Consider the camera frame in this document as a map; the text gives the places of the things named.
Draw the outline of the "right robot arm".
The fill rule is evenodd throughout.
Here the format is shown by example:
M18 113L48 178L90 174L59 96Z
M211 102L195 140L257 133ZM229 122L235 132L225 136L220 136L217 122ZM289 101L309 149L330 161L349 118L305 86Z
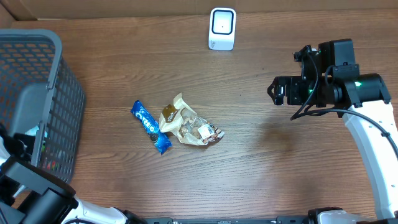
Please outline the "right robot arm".
M397 223L397 125L391 95L377 73L362 75L351 39L331 40L294 53L299 76L275 77L267 89L275 105L298 105L292 120L336 113L351 133L368 174L376 219L338 207L309 210L306 223Z

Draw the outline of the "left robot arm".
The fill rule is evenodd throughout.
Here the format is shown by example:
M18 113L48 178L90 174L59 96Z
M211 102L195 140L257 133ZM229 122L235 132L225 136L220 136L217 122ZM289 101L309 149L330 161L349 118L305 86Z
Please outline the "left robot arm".
M80 200L70 185L24 156L24 142L1 125L1 223L147 223L129 210Z

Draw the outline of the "blue Oreo cookie pack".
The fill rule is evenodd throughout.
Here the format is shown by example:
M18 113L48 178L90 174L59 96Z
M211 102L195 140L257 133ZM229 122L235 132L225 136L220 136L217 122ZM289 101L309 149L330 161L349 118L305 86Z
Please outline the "blue Oreo cookie pack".
M134 102L131 113L141 122L156 149L164 154L172 146L172 142L165 133L160 131L158 122L139 100Z

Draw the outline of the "beige nut snack bag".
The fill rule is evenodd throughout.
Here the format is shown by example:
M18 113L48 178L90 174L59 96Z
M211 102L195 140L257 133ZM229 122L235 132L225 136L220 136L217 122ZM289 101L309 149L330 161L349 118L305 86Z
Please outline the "beige nut snack bag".
M194 146L207 146L224 136L224 131L199 116L183 100L182 93L162 110L159 128L162 133L172 133L182 144Z

